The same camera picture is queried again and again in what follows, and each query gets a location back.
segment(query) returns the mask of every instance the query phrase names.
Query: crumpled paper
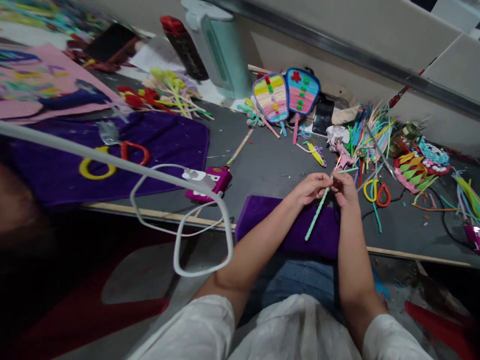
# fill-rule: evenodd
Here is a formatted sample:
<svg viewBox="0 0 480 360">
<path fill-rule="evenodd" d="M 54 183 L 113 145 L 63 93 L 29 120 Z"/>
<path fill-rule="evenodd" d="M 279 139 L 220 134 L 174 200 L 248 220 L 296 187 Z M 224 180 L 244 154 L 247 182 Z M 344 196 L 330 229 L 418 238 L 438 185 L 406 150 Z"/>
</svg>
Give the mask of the crumpled paper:
<svg viewBox="0 0 480 360">
<path fill-rule="evenodd" d="M 337 144 L 348 144 L 350 142 L 350 131 L 344 126 L 332 125 L 326 128 L 326 142 L 332 153 L 337 152 Z"/>
</svg>

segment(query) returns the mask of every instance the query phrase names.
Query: handheld fan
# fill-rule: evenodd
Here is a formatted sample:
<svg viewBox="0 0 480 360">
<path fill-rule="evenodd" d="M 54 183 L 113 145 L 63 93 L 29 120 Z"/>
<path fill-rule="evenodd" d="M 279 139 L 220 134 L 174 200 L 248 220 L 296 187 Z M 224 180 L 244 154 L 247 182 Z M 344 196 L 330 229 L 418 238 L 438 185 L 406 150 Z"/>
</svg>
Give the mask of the handheld fan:
<svg viewBox="0 0 480 360">
<path fill-rule="evenodd" d="M 284 77 L 269 73 L 253 83 L 253 96 L 267 121 L 280 123 L 283 136 L 287 136 L 284 120 L 289 117 L 287 87 Z"/>
<path fill-rule="evenodd" d="M 297 143 L 299 120 L 301 115 L 308 115 L 314 107 L 320 92 L 320 81 L 306 70 L 291 67 L 285 74 L 288 109 L 295 114 L 293 144 Z"/>
</svg>

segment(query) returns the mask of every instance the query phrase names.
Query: black phone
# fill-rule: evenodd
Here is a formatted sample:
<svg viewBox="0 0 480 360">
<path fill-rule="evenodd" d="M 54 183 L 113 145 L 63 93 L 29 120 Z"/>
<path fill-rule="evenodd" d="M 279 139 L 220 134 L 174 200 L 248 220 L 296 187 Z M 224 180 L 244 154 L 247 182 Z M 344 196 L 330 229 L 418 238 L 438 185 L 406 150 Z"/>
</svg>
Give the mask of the black phone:
<svg viewBox="0 0 480 360">
<path fill-rule="evenodd" d="M 332 114 L 334 113 L 335 102 L 328 99 L 323 93 L 318 94 L 318 101 L 315 108 L 312 131 L 316 134 L 327 134 L 327 128 L 332 125 Z"/>
<path fill-rule="evenodd" d="M 116 63 L 121 61 L 120 58 L 126 53 L 127 48 L 134 45 L 138 39 L 132 30 L 114 23 L 83 52 L 99 63 Z"/>
</svg>

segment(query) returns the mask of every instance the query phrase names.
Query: charging cable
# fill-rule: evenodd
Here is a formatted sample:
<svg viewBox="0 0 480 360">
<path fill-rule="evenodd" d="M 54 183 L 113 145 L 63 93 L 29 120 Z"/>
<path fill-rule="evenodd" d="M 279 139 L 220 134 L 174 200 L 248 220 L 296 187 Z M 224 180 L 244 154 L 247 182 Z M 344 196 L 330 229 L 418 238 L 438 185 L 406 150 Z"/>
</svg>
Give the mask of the charging cable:
<svg viewBox="0 0 480 360">
<path fill-rule="evenodd" d="M 80 145 L 76 142 L 69 141 L 69 140 L 63 139 L 61 137 L 50 135 L 50 134 L 47 134 L 47 133 L 44 133 L 44 132 L 41 132 L 41 131 L 38 131 L 38 130 L 34 130 L 34 129 L 31 129 L 31 128 L 28 128 L 28 127 L 13 125 L 13 124 L 8 123 L 6 121 L 0 121 L 0 134 L 11 137 L 11 138 L 17 138 L 17 139 L 21 139 L 21 140 L 30 141 L 30 142 L 37 143 L 37 144 L 40 144 L 40 145 L 44 145 L 44 146 L 47 146 L 47 147 L 50 147 L 50 148 L 53 148 L 53 149 L 65 151 L 67 153 L 78 155 L 79 157 L 90 158 L 90 159 L 93 159 L 93 160 L 98 161 L 100 163 L 111 164 L 111 165 L 113 165 L 117 168 L 124 169 L 124 170 L 130 171 L 130 172 L 142 175 L 142 178 L 135 185 L 135 187 L 132 190 L 132 193 L 130 194 L 130 201 L 132 202 L 132 205 L 135 208 L 135 212 L 137 214 L 138 220 L 142 224 L 144 224 L 145 226 L 148 226 L 150 228 L 156 229 L 156 230 L 160 230 L 160 231 L 164 231 L 164 232 L 169 233 L 169 234 L 176 235 L 175 247 L 174 247 L 174 251 L 173 251 L 173 267 L 174 267 L 175 271 L 177 272 L 177 274 L 179 274 L 180 276 L 193 278 L 193 277 L 197 277 L 197 276 L 201 276 L 201 275 L 205 275 L 205 274 L 210 274 L 210 273 L 213 273 L 217 270 L 220 270 L 220 269 L 224 268 L 232 260 L 232 256 L 233 256 L 233 252 L 234 252 L 234 242 L 233 242 L 233 238 L 232 238 L 232 229 L 231 229 L 231 224 L 230 224 L 229 212 L 227 210 L 227 205 L 225 204 L 225 202 L 222 200 L 222 198 L 218 194 L 214 193 L 213 191 L 211 191 L 208 188 L 205 188 L 204 186 L 200 186 L 196 183 L 188 182 L 188 181 L 185 181 L 185 180 L 180 179 L 178 177 L 168 175 L 166 173 L 155 170 L 156 168 L 159 168 L 159 167 L 162 167 L 162 166 L 172 166 L 172 164 L 162 164 L 162 165 L 154 166 L 153 168 L 141 166 L 141 165 L 138 165 L 134 162 L 123 160 L 120 157 L 112 156 L 110 154 L 107 154 L 107 153 L 104 153 L 104 152 L 101 152 L 101 151 L 97 151 L 97 150 L 92 149 L 90 147 Z M 174 164 L 173 166 L 184 168 L 183 166 L 176 165 L 176 164 Z M 213 199 L 213 202 L 203 204 L 203 205 L 199 206 L 198 208 L 188 212 L 181 219 L 177 232 L 172 232 L 172 231 L 169 231 L 169 230 L 165 230 L 165 229 L 161 229 L 159 227 L 153 226 L 151 224 L 148 224 L 147 222 L 145 222 L 142 219 L 142 217 L 140 215 L 140 211 L 137 207 L 137 204 L 135 203 L 135 193 L 147 177 L 157 179 L 157 180 L 160 180 L 160 181 L 164 181 L 164 182 L 167 182 L 167 183 L 171 183 L 171 184 L 174 184 L 174 185 L 177 185 L 177 186 L 181 186 L 183 188 L 191 189 L 191 190 L 199 192 L 201 194 L 205 194 L 206 196 Z M 184 236 L 198 235 L 198 234 L 200 234 L 200 233 L 202 233 L 202 232 L 204 232 L 208 229 L 213 228 L 214 226 L 218 225 L 221 221 L 223 221 L 225 236 L 226 236 L 226 246 L 227 246 L 226 259 L 222 263 L 220 263 L 216 266 L 213 266 L 209 269 L 206 269 L 206 270 L 197 271 L 197 272 L 184 271 L 180 267 L 180 242 L 181 242 L 181 239 L 182 239 L 182 230 L 184 228 L 185 222 L 187 221 L 188 217 L 193 212 L 197 211 L 198 209 L 202 209 L 203 207 L 205 207 L 207 205 L 211 205 L 213 203 L 218 204 L 218 207 L 221 211 L 222 218 L 219 221 L 217 221 L 215 224 L 213 224 L 213 225 L 211 225 L 211 226 L 209 226 L 209 227 L 207 227 L 207 228 L 205 228 L 205 229 L 203 229 L 203 230 L 201 230 L 201 231 L 199 231 L 195 234 L 188 234 L 188 235 L 184 235 Z"/>
</svg>

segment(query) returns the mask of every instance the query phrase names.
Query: red scissors handle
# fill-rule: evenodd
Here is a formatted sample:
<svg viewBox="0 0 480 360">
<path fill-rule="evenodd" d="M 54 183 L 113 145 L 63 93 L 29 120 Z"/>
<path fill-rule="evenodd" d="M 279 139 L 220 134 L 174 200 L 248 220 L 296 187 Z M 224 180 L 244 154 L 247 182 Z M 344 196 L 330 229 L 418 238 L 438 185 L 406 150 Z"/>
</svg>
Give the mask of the red scissors handle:
<svg viewBox="0 0 480 360">
<path fill-rule="evenodd" d="M 123 160 L 129 161 L 129 147 L 137 148 L 143 151 L 143 160 L 139 163 L 139 165 L 145 166 L 149 163 L 150 151 L 146 147 L 130 141 L 122 141 L 120 143 L 121 158 Z"/>
<path fill-rule="evenodd" d="M 385 190 L 386 192 L 386 201 L 384 203 L 381 203 L 380 202 L 380 194 L 382 193 L 382 191 Z M 387 187 L 387 185 L 385 185 L 384 183 L 381 184 L 380 186 L 380 190 L 378 190 L 378 193 L 376 194 L 376 201 L 375 203 L 380 207 L 380 208 L 386 208 L 389 204 L 390 204 L 390 201 L 392 200 L 392 197 L 390 196 L 390 190 L 389 188 Z"/>
</svg>

